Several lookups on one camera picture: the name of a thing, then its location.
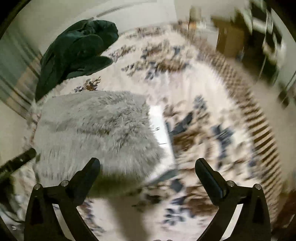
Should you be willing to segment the black white jacket pile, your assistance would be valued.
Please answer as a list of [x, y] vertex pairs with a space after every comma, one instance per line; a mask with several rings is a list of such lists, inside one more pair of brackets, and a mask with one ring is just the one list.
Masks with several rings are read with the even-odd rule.
[[243, 63], [257, 69], [273, 85], [285, 63], [287, 45], [265, 1], [245, 1], [236, 10], [234, 23], [243, 28], [245, 43], [240, 52]]

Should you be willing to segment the floral cream bed blanket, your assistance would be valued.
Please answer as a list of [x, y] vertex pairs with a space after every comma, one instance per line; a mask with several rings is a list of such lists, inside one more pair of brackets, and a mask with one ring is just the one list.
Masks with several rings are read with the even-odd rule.
[[[88, 197], [78, 208], [100, 240], [195, 240], [217, 213], [198, 180], [204, 158], [225, 179], [263, 188], [271, 222], [278, 215], [281, 167], [273, 131], [241, 74], [185, 27], [140, 28], [105, 52], [113, 60], [90, 76], [63, 81], [32, 104], [24, 146], [34, 137], [44, 103], [83, 91], [143, 95], [151, 129], [164, 155], [138, 188]], [[38, 181], [36, 160], [19, 175], [28, 193]]]

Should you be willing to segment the brown cardboard box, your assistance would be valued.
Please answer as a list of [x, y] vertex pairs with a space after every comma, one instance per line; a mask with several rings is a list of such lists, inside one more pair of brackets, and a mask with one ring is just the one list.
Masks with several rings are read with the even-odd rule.
[[211, 21], [219, 31], [216, 50], [227, 58], [236, 58], [244, 48], [244, 30], [231, 20], [212, 16]]

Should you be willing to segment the grey fluffy pants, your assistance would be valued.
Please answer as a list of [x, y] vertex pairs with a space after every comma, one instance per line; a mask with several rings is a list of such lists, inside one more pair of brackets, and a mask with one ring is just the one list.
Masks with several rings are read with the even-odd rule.
[[145, 97], [129, 91], [83, 91], [47, 100], [34, 144], [34, 172], [45, 186], [71, 179], [97, 158], [101, 172], [91, 197], [138, 188], [164, 155], [151, 129]]

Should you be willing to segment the dark green garment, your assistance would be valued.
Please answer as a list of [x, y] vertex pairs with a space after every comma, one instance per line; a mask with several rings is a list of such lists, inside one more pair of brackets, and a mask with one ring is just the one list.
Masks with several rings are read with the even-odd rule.
[[113, 63], [103, 56], [118, 40], [115, 23], [105, 20], [81, 20], [62, 32], [41, 59], [41, 73], [35, 92], [39, 101], [64, 80], [92, 75]]

